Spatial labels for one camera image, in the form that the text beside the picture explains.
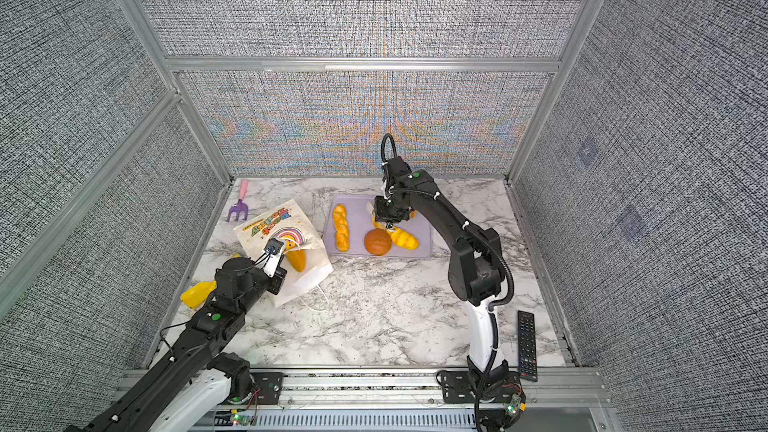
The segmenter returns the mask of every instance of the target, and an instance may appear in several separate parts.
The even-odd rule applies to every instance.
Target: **rainbow print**
[[[286,238],[289,242],[294,242],[293,246],[302,245],[304,243],[304,236],[302,235],[301,230],[295,227],[282,228],[275,232],[272,236],[274,238]]]

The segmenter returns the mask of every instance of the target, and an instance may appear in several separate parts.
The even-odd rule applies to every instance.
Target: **tray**
[[[326,226],[322,232],[322,241],[326,245],[328,255],[352,255],[356,257],[382,257],[382,258],[427,258],[432,255],[432,226],[421,214],[410,220],[400,222],[397,227],[405,230],[418,239],[418,247],[415,250],[398,247],[392,244],[392,248],[384,255],[370,254],[363,244],[363,240],[371,225],[371,215],[366,208],[367,203],[373,204],[375,196],[358,196],[342,194],[334,196],[331,208],[328,211]],[[350,250],[340,252],[336,248],[336,227],[333,225],[333,208],[338,204],[346,207],[346,221],[350,224]]]

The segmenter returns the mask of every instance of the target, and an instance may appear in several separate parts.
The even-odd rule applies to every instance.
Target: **round bread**
[[[374,255],[384,255],[392,248],[392,239],[385,230],[374,228],[366,234],[366,250]]]

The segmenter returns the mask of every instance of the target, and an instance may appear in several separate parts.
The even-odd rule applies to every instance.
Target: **marble table surface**
[[[380,178],[251,178],[245,203],[251,216],[294,198],[322,234],[332,198],[337,194],[377,194]],[[552,321],[533,274],[512,207],[498,178],[437,179],[438,187],[470,220],[493,226],[502,237],[504,257],[514,275],[514,298],[500,309],[502,350],[517,365],[517,310],[536,314],[539,367],[565,366]],[[244,254],[226,222],[227,206],[208,241],[190,286],[213,280],[214,272],[236,252]],[[251,366],[284,365],[466,365],[469,330],[466,312],[448,285],[448,248],[432,230],[433,252],[427,259],[353,258],[331,255],[333,272],[322,290],[280,308],[262,297],[246,324],[227,345]],[[180,303],[172,324],[194,313]],[[173,343],[183,328],[168,331]],[[155,360],[165,353],[165,346]]]

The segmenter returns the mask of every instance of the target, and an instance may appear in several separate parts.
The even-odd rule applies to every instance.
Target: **remote control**
[[[533,318],[530,312],[518,311],[518,371],[521,379],[536,382],[536,324]]]

